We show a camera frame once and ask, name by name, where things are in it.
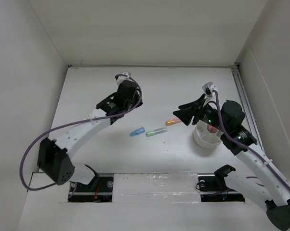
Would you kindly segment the green capped highlighter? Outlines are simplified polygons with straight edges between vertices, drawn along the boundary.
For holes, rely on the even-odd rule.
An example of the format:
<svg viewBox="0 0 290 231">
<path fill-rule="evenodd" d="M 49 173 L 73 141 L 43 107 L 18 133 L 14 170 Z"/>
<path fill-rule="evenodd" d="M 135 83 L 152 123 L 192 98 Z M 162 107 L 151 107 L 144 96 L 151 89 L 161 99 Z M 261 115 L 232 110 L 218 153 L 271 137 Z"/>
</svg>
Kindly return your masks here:
<svg viewBox="0 0 290 231">
<path fill-rule="evenodd" d="M 146 132 L 145 135 L 147 137 L 151 137 L 151 136 L 155 136 L 155 135 L 159 135 L 159 134 L 165 133 L 167 131 L 168 131 L 168 128 L 167 127 L 163 127 L 163 128 L 158 128 L 158 129 L 154 129 L 154 130 L 148 131 L 148 132 Z"/>
</svg>

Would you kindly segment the yellow capped pink highlighter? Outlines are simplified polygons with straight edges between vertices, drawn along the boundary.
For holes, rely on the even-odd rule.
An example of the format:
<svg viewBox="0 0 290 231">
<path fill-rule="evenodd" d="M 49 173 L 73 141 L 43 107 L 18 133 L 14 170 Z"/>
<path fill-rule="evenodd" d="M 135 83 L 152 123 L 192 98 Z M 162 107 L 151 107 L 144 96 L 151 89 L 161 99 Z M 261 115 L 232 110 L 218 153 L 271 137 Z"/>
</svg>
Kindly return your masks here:
<svg viewBox="0 0 290 231">
<path fill-rule="evenodd" d="M 178 123 L 181 123 L 181 120 L 176 118 L 176 119 L 167 120 L 165 122 L 165 125 L 166 126 L 171 126 L 171 125 L 178 124 Z"/>
</svg>

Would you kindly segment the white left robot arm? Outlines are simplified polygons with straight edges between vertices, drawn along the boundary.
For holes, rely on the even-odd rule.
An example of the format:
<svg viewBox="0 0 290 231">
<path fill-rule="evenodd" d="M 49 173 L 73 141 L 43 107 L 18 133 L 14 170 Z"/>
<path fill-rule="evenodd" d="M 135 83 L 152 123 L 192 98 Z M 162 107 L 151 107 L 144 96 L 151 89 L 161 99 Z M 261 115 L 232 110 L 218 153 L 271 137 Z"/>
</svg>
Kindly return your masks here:
<svg viewBox="0 0 290 231">
<path fill-rule="evenodd" d="M 72 158 L 99 131 L 114 124 L 130 110 L 142 105 L 139 85 L 128 78 L 119 83 L 118 90 L 97 104 L 84 123 L 53 140 L 40 142 L 38 167 L 56 184 L 72 181 L 93 191 L 98 186 L 99 174 L 89 165 L 76 167 Z"/>
</svg>

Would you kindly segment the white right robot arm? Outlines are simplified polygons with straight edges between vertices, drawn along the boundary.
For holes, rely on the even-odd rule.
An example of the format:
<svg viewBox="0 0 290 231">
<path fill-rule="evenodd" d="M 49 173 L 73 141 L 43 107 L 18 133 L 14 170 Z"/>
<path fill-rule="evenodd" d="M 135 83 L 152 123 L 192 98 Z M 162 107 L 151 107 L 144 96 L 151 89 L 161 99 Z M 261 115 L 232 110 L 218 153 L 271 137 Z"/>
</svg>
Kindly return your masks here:
<svg viewBox="0 0 290 231">
<path fill-rule="evenodd" d="M 220 105 L 218 92 L 214 94 L 215 108 L 205 102 L 207 96 L 202 94 L 196 101 L 180 105 L 173 115 L 187 126 L 202 121 L 221 131 L 223 145 L 254 173 L 262 186 L 253 186 L 246 177 L 240 177 L 234 167 L 224 165 L 214 173 L 215 187 L 220 190 L 230 188 L 244 195 L 265 211 L 277 229 L 289 230 L 290 180 L 279 171 L 242 125 L 245 114 L 241 105 L 230 100 Z"/>
</svg>

